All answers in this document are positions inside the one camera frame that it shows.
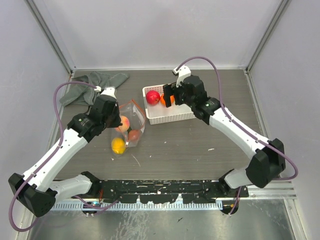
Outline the pink peach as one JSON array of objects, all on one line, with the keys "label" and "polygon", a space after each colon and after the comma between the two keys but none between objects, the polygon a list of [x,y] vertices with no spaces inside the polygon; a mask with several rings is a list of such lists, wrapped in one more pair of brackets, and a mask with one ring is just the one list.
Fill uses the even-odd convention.
[{"label": "pink peach", "polygon": [[116,127],[115,130],[119,133],[127,132],[128,129],[130,128],[130,120],[124,115],[121,115],[120,118],[121,118],[121,125]]}]

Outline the clear zip top bag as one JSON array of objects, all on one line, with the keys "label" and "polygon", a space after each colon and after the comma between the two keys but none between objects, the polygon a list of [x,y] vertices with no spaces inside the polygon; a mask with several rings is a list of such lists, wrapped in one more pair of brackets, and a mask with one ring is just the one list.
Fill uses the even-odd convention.
[{"label": "clear zip top bag", "polygon": [[[136,101],[131,99],[128,103],[125,103],[119,107],[120,116],[126,116],[130,121],[130,127],[132,130],[140,130],[141,136],[139,141],[142,138],[142,135],[145,131],[145,124],[146,124],[146,115],[143,112],[143,109],[137,104]],[[128,132],[117,132],[115,128],[111,129],[111,142],[114,138],[122,138],[125,142],[125,151],[128,148],[134,148],[138,145],[139,141],[128,141]]]}]

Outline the brown passion fruit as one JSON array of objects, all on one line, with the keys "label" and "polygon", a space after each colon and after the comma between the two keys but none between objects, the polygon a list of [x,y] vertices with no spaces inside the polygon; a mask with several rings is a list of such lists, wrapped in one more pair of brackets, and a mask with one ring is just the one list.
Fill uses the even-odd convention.
[{"label": "brown passion fruit", "polygon": [[139,129],[132,129],[128,132],[128,141],[129,142],[137,142],[140,140],[141,131]]}]

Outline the yellow lemon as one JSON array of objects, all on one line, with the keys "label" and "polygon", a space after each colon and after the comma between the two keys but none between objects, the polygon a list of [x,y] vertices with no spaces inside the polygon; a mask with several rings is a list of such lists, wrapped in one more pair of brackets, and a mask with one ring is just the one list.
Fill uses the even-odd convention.
[{"label": "yellow lemon", "polygon": [[120,138],[120,137],[115,137],[112,141],[111,141],[111,149],[112,151],[117,154],[117,155],[121,155],[125,152],[126,150],[126,143],[125,141]]}]

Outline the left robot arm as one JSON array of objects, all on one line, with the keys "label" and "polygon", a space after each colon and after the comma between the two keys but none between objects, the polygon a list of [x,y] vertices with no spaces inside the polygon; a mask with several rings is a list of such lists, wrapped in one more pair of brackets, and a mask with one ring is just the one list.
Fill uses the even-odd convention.
[{"label": "left robot arm", "polygon": [[101,181],[88,171],[74,178],[55,181],[57,174],[69,160],[106,128],[121,125],[119,104],[115,96],[97,97],[89,113],[75,115],[63,131],[63,138],[22,175],[14,173],[8,179],[17,200],[36,217],[48,213],[55,203],[86,195],[95,198]]}]

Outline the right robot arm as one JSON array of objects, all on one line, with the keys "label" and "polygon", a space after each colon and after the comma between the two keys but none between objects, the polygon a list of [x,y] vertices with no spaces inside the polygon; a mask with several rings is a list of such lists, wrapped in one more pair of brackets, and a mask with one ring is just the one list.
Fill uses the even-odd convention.
[{"label": "right robot arm", "polygon": [[264,188],[285,170],[284,144],[277,138],[269,140],[238,121],[218,99],[207,95],[198,76],[188,76],[180,84],[165,84],[163,98],[168,108],[171,97],[176,105],[187,105],[196,118],[222,132],[249,158],[248,166],[232,169],[219,178],[223,196],[231,197],[242,186]]}]

